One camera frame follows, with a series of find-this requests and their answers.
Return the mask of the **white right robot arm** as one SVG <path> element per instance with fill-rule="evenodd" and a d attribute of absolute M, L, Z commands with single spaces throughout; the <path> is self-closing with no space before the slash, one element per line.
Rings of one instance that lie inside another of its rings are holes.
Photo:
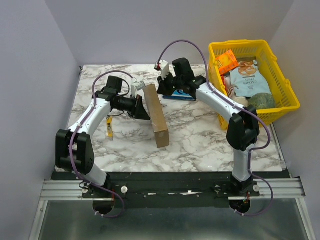
<path fill-rule="evenodd" d="M 204 76 L 196 76 L 186 58 L 174 60 L 172 66 L 174 73 L 170 72 L 169 63 L 165 60 L 155 64 L 155 70 L 160 72 L 157 93 L 171 96 L 175 91 L 182 91 L 227 118 L 226 138 L 233 148 L 230 191 L 236 196 L 243 195 L 253 182 L 249 172 L 249 151 L 255 146 L 260 134 L 257 111 L 232 101 L 207 82 Z"/>

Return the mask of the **yellow utility knife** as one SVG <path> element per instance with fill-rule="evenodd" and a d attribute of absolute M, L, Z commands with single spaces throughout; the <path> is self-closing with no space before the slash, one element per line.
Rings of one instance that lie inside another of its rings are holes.
<path fill-rule="evenodd" d="M 113 117 L 108 116 L 106 118 L 106 127 L 107 127 L 106 135 L 107 135 L 108 139 L 111 141 L 113 140 L 113 137 L 114 137 L 112 122 L 113 122 Z"/>

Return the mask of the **brown cardboard express box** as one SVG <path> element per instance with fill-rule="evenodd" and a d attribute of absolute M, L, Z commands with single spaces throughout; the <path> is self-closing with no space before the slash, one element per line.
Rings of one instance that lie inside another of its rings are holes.
<path fill-rule="evenodd" d="M 170 145 L 170 136 L 163 108 L 154 84 L 147 85 L 144 89 L 145 102 L 150 115 L 157 148 Z"/>

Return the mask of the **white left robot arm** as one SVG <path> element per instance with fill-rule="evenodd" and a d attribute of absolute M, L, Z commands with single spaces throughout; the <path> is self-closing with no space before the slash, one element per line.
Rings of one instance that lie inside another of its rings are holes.
<path fill-rule="evenodd" d="M 94 185 L 93 191 L 101 198 L 107 197 L 112 189 L 110 176 L 95 164 L 92 136 L 100 123 L 112 110 L 127 112 L 137 120 L 149 121 L 143 98 L 138 91 L 145 88 L 144 82 L 134 81 L 131 96 L 121 94 L 124 79 L 109 76 L 106 86 L 94 92 L 91 103 L 79 120 L 67 130 L 60 129 L 55 136 L 55 165 L 78 178 Z"/>

